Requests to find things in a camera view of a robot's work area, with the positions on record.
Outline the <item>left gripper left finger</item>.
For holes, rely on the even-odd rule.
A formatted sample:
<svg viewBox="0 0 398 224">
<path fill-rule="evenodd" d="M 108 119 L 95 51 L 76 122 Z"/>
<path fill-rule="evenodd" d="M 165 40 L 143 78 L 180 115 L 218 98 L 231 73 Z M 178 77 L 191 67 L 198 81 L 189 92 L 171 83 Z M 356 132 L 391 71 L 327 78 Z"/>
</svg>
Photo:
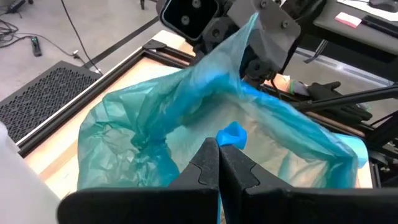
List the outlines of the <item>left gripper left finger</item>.
<svg viewBox="0 0 398 224">
<path fill-rule="evenodd" d="M 220 224 L 219 161 L 206 138 L 168 187 L 75 192 L 60 202 L 58 224 Z"/>
</svg>

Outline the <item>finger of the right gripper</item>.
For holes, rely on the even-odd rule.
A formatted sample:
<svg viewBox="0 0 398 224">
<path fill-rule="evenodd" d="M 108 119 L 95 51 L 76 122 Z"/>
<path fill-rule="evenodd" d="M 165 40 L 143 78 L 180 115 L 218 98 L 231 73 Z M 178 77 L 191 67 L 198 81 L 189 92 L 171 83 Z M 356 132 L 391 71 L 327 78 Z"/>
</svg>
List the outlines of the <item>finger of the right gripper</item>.
<svg viewBox="0 0 398 224">
<path fill-rule="evenodd" d="M 281 70 L 301 32 L 295 20 L 273 0 L 236 0 L 227 15 L 238 27 L 253 21 L 250 47 L 267 67 Z"/>
</svg>

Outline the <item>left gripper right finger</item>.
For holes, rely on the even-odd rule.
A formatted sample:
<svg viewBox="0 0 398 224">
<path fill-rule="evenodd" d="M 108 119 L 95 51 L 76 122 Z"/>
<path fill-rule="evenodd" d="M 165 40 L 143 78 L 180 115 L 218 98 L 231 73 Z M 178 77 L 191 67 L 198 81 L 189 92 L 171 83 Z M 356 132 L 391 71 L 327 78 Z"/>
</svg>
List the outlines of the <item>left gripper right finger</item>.
<svg viewBox="0 0 398 224">
<path fill-rule="evenodd" d="M 220 148 L 227 224 L 398 224 L 398 189 L 293 187 L 234 145 Z"/>
</svg>

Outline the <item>teal plastic trash bag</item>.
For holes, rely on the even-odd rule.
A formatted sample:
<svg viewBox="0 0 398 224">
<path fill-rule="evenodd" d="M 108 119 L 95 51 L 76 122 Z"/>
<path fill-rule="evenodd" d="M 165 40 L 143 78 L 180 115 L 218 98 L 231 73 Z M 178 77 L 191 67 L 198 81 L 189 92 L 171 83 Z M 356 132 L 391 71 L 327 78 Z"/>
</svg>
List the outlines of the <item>teal plastic trash bag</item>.
<svg viewBox="0 0 398 224">
<path fill-rule="evenodd" d="M 113 91 L 78 135 L 78 189 L 166 187 L 206 138 L 296 187 L 353 188 L 358 157 L 335 134 L 239 76 L 253 21 L 196 65 Z"/>
</svg>

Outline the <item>white plastic trash bin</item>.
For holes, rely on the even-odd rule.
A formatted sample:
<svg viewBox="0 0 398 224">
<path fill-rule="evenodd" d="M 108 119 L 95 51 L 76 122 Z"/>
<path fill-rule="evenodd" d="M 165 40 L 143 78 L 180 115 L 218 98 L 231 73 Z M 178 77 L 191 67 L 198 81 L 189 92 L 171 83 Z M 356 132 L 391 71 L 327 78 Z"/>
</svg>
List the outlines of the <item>white plastic trash bin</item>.
<svg viewBox="0 0 398 224">
<path fill-rule="evenodd" d="M 0 224 L 57 224 L 59 202 L 0 122 Z"/>
</svg>

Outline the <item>black side desk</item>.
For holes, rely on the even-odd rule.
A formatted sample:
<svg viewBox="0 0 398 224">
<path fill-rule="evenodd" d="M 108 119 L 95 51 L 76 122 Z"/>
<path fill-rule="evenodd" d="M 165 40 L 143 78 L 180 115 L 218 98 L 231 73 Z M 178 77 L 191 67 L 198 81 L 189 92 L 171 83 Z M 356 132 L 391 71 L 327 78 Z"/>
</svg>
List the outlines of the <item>black side desk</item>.
<svg viewBox="0 0 398 224">
<path fill-rule="evenodd" d="M 398 37 L 360 24 L 352 28 L 335 17 L 345 12 L 363 18 L 367 12 L 326 0 L 325 7 L 306 31 L 299 47 L 315 51 L 321 40 L 328 41 L 323 56 L 335 59 L 392 82 L 398 82 Z"/>
</svg>

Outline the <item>pink sticky note pad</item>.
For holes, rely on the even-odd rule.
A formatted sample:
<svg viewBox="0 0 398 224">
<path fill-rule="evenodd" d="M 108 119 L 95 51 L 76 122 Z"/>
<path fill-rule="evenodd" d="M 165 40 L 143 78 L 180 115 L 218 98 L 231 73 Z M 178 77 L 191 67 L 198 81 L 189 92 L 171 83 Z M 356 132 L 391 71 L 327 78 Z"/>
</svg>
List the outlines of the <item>pink sticky note pad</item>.
<svg viewBox="0 0 398 224">
<path fill-rule="evenodd" d="M 362 22 L 360 18 L 354 17 L 345 12 L 340 12 L 338 15 L 336 15 L 335 20 L 352 28 L 357 28 L 357 26 L 359 26 Z"/>
</svg>

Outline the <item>thin black stand strut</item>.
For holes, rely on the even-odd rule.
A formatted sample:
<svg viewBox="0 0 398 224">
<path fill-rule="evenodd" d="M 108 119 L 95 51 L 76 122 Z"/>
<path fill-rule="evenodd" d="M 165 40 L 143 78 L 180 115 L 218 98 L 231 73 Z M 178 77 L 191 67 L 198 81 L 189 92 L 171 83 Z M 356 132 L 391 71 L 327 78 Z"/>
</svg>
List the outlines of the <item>thin black stand strut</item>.
<svg viewBox="0 0 398 224">
<path fill-rule="evenodd" d="M 307 112 L 325 110 L 346 105 L 355 105 L 358 103 L 367 103 L 370 101 L 385 100 L 389 98 L 398 98 L 398 84 L 373 90 L 351 93 L 325 100 L 294 102 L 291 103 L 291 105 L 296 110 Z"/>
</svg>

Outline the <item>black flat remote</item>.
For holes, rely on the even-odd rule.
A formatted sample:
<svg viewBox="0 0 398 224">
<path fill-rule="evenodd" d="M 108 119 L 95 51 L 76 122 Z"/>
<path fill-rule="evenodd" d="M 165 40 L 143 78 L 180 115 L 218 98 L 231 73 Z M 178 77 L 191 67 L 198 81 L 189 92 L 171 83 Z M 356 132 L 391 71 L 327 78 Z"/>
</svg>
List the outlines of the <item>black flat remote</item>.
<svg viewBox="0 0 398 224">
<path fill-rule="evenodd" d="M 378 30 L 379 32 L 385 33 L 389 36 L 398 39 L 398 26 L 382 21 L 373 16 L 365 16 L 362 18 L 362 24 L 372 29 Z"/>
</svg>

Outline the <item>black computer mouse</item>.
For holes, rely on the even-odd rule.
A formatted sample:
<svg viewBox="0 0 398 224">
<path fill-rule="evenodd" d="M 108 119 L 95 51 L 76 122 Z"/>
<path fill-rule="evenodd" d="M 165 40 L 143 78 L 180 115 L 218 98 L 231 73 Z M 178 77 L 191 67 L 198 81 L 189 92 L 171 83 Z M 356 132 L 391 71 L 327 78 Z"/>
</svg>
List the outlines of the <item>black computer mouse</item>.
<svg viewBox="0 0 398 224">
<path fill-rule="evenodd" d="M 369 6 L 387 12 L 398 12 L 398 2 L 395 0 L 369 0 Z"/>
</svg>

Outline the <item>black perforated computer case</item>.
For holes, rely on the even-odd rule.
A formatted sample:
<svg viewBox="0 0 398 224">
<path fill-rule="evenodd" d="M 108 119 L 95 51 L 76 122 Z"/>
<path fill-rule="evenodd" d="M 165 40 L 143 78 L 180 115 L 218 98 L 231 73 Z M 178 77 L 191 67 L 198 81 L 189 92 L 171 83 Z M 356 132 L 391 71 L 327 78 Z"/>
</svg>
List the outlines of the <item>black perforated computer case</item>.
<svg viewBox="0 0 398 224">
<path fill-rule="evenodd" d="M 0 101 L 0 121 L 18 142 L 101 77 L 83 67 L 59 61 Z"/>
</svg>

